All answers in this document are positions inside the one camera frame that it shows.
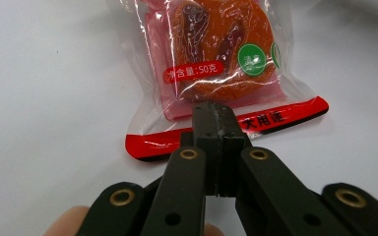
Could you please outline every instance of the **black metal bracket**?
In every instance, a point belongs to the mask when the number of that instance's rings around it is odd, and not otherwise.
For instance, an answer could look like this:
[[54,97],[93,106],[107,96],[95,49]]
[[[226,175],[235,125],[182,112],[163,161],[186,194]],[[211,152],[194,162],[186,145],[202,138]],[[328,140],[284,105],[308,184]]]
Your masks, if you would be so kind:
[[247,235],[378,235],[376,199],[348,184],[308,190],[273,152],[252,147],[227,106],[195,105],[180,145],[146,188],[104,190],[77,235],[200,236],[205,196],[236,198]]

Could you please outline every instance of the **red label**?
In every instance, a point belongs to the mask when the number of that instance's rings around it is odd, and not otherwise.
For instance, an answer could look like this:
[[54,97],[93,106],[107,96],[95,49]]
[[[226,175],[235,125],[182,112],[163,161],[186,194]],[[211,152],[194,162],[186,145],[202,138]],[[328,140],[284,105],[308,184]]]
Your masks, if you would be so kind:
[[[237,120],[242,131],[254,138],[320,116],[328,108],[328,103],[316,96],[304,102],[239,115]],[[186,128],[146,135],[128,134],[125,147],[134,158],[150,160],[153,156],[172,153],[179,148],[180,134],[191,130],[192,128]]]
[[194,80],[209,76],[216,76],[223,72],[221,61],[208,61],[170,67],[163,72],[163,80],[166,84],[180,81]]

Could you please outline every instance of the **clear plastic wrapper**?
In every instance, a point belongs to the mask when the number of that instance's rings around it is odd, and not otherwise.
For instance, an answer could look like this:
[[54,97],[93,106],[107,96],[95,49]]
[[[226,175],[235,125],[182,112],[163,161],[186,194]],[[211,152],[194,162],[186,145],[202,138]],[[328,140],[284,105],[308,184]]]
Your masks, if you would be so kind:
[[151,160],[177,148],[199,101],[232,107],[250,138],[328,110],[324,99],[289,72],[288,2],[106,2],[145,92],[126,138],[135,158]]

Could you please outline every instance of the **brass screw insert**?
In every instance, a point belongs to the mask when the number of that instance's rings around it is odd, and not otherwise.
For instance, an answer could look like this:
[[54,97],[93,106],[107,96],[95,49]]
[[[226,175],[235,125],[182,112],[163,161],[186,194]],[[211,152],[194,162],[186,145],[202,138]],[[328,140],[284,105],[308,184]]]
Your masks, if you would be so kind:
[[348,189],[338,189],[336,191],[336,197],[343,204],[350,207],[363,208],[367,205],[366,199],[364,197]]
[[262,150],[258,150],[258,149],[252,149],[250,150],[250,156],[255,158],[255,159],[258,159],[258,160],[265,160],[267,158],[269,158],[268,154]]
[[135,194],[133,191],[129,189],[121,189],[121,190],[115,191],[109,198],[109,201],[114,206],[122,207],[133,202],[134,197],[135,197]]
[[194,159],[198,157],[198,152],[193,149],[185,149],[180,152],[180,156],[185,159]]

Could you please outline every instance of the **white background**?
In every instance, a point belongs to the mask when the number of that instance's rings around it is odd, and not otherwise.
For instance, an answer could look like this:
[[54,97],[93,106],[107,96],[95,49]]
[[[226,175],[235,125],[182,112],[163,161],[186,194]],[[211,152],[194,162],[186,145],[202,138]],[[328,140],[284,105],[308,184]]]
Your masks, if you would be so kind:
[[[253,143],[313,191],[346,182],[378,199],[378,1],[291,7],[292,72],[330,111]],[[0,236],[41,235],[109,185],[162,174],[124,148],[143,95],[117,24],[103,0],[0,0]],[[244,235],[233,200],[207,205],[207,221]]]

